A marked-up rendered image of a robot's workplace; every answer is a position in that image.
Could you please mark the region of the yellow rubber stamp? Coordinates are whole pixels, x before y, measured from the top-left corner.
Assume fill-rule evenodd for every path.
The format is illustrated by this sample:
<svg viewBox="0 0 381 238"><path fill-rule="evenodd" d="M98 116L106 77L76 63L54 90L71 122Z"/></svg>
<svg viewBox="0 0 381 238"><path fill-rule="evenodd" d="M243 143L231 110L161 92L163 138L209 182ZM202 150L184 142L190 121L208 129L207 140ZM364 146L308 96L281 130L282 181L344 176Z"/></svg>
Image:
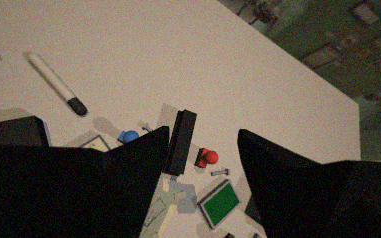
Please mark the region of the yellow rubber stamp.
<svg viewBox="0 0 381 238"><path fill-rule="evenodd" d="M228 232L224 238L235 238L235 236Z"/></svg>

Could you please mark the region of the dark grey open box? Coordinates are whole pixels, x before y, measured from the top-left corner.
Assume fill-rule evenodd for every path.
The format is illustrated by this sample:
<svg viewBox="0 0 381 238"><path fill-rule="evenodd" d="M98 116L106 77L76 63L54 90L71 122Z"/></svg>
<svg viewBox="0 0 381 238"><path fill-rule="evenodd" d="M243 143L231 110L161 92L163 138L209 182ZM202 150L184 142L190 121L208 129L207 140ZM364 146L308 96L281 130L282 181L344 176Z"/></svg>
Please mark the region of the dark grey open box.
<svg viewBox="0 0 381 238"><path fill-rule="evenodd" d="M244 213L246 215L249 215L251 218L253 218L255 221L257 221L259 224L263 226L256 203L254 203L254 200L252 198L252 194L250 195L250 199L248 201Z"/></svg>

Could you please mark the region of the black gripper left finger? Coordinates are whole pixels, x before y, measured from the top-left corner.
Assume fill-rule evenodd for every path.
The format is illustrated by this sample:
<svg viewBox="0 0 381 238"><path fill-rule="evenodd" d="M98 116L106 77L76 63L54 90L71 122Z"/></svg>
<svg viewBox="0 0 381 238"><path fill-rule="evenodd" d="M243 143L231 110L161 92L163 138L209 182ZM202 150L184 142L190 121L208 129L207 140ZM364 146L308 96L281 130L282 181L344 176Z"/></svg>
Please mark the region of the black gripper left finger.
<svg viewBox="0 0 381 238"><path fill-rule="evenodd" d="M0 145L0 195L81 198L96 238L139 238L169 139L162 126L106 152Z"/></svg>

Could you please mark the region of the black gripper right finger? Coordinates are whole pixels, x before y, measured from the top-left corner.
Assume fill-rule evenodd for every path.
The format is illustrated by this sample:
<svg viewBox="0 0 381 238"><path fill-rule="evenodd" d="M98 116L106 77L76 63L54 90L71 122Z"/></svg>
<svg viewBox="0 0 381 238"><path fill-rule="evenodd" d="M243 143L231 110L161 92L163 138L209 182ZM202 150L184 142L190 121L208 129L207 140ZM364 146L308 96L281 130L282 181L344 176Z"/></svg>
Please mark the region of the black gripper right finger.
<svg viewBox="0 0 381 238"><path fill-rule="evenodd" d="M267 238L338 238L358 198L381 197L381 162L322 165L246 129L237 145Z"/></svg>

